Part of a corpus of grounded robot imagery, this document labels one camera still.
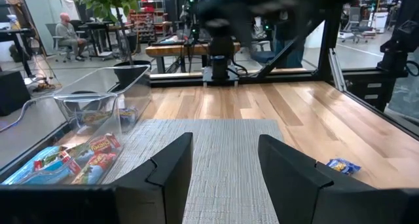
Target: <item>storage rack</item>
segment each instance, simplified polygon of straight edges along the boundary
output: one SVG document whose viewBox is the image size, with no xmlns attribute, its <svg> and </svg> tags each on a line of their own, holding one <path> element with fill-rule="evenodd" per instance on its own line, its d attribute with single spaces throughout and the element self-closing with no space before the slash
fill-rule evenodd
<svg viewBox="0 0 419 224">
<path fill-rule="evenodd" d="M 139 41 L 147 43 L 149 41 L 156 41 L 156 29 L 154 21 L 154 12 L 131 12 L 129 15 L 131 23 L 136 25 Z"/>
<path fill-rule="evenodd" d="M 139 2 L 140 8 L 152 7 L 154 9 L 154 25 L 155 33 L 163 35 L 163 22 L 166 21 L 167 14 L 165 13 L 166 5 L 164 0 L 141 0 Z"/>
</svg>

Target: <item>gray placemat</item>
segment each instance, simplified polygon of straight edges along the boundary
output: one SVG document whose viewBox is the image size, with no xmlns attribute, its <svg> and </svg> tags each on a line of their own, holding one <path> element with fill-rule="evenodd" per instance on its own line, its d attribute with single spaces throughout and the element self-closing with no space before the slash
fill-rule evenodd
<svg viewBox="0 0 419 224">
<path fill-rule="evenodd" d="M 257 142 L 282 135 L 273 120 L 146 120 L 124 135 L 112 182 L 185 132 L 194 135 L 191 186 L 183 223 L 278 223 L 264 184 Z"/>
</svg>

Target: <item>seated person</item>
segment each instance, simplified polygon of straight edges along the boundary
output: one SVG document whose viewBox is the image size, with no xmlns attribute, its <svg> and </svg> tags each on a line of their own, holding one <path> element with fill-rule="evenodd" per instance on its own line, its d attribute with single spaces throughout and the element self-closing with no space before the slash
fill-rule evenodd
<svg viewBox="0 0 419 224">
<path fill-rule="evenodd" d="M 275 25 L 275 38 L 274 38 L 274 52 L 275 55 L 279 54 L 286 45 L 297 34 L 295 27 L 295 14 L 293 12 L 282 12 L 280 22 Z M 286 61 L 280 63 L 277 68 L 293 68 L 302 67 L 302 56 L 304 54 L 304 41 L 297 46 L 291 53 L 289 53 Z"/>
<path fill-rule="evenodd" d="M 58 40 L 58 46 L 71 47 L 76 56 L 76 61 L 84 61 L 85 57 L 82 53 L 87 44 L 86 39 L 77 37 L 73 25 L 70 24 L 70 17 L 67 13 L 61 13 L 60 18 L 61 22 L 57 24 L 55 34 L 63 37 L 63 39 Z"/>
</svg>

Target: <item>desk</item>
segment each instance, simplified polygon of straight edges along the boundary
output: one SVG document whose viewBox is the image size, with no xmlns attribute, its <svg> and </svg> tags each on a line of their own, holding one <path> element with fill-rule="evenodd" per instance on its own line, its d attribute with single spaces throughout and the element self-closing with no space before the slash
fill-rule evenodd
<svg viewBox="0 0 419 224">
<path fill-rule="evenodd" d="M 124 24 L 124 30 L 128 30 L 128 29 L 132 30 L 133 27 L 134 27 L 133 24 Z M 121 51 L 123 51 L 123 45 L 122 45 L 122 42 L 121 42 L 119 31 L 122 30 L 122 27 L 121 26 L 109 26 L 108 29 L 109 29 L 109 31 L 114 31 L 115 32 L 115 35 L 116 35 L 117 41 L 118 41 L 119 52 L 121 53 Z"/>
<path fill-rule="evenodd" d="M 240 43 L 234 43 L 234 53 L 240 50 Z M 208 54 L 208 44 L 196 44 L 194 48 L 187 48 L 183 45 L 168 45 L 163 47 L 147 47 L 145 53 L 153 58 L 156 58 L 157 61 L 157 71 L 158 73 L 165 73 L 166 69 L 164 67 L 164 57 L 165 56 L 187 56 L 189 53 L 194 55 L 205 56 L 202 59 L 202 63 L 205 62 L 206 56 Z"/>
<path fill-rule="evenodd" d="M 24 66 L 26 75 L 28 77 L 32 76 L 32 72 L 29 68 L 29 65 L 27 64 L 26 57 L 24 56 L 24 50 L 20 46 L 18 35 L 30 33 L 31 29 L 9 29 L 9 30 L 0 30 L 0 42 L 4 41 L 14 41 L 14 45 L 16 46 L 16 50 L 19 53 L 19 56 L 22 58 L 22 64 Z M 26 38 L 22 38 L 22 43 L 24 44 L 24 48 L 26 52 L 29 54 L 29 56 L 32 56 L 32 51 L 29 48 L 29 45 L 26 41 Z"/>
<path fill-rule="evenodd" d="M 285 142 L 326 163 L 362 167 L 373 187 L 419 187 L 419 142 L 321 82 L 153 88 L 143 119 L 274 119 Z"/>
<path fill-rule="evenodd" d="M 90 38 L 92 38 L 92 44 L 95 56 L 93 57 L 99 57 L 99 53 L 96 49 L 96 40 L 94 38 L 94 31 L 95 30 L 105 30 L 107 44 L 109 45 L 109 51 L 112 52 L 112 45 L 111 45 L 111 38 L 109 38 L 109 24 L 112 24 L 112 22 L 104 21 L 104 22 L 88 22 L 81 26 L 79 26 L 79 29 L 88 30 L 90 34 Z M 101 45 L 98 45 L 99 52 L 103 52 L 101 49 Z"/>
</svg>

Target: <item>clear plastic bin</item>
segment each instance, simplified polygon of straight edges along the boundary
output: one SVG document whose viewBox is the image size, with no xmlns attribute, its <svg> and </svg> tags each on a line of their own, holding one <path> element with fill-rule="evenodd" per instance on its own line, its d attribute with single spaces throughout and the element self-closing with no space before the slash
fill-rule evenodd
<svg viewBox="0 0 419 224">
<path fill-rule="evenodd" d="M 134 66 L 104 67 L 58 90 L 55 95 L 113 92 L 118 95 L 122 131 L 129 131 L 151 99 L 150 62 Z"/>
<path fill-rule="evenodd" d="M 20 118 L 0 129 L 0 181 L 95 184 L 122 151 L 118 96 L 49 96 L 28 101 Z"/>
</svg>

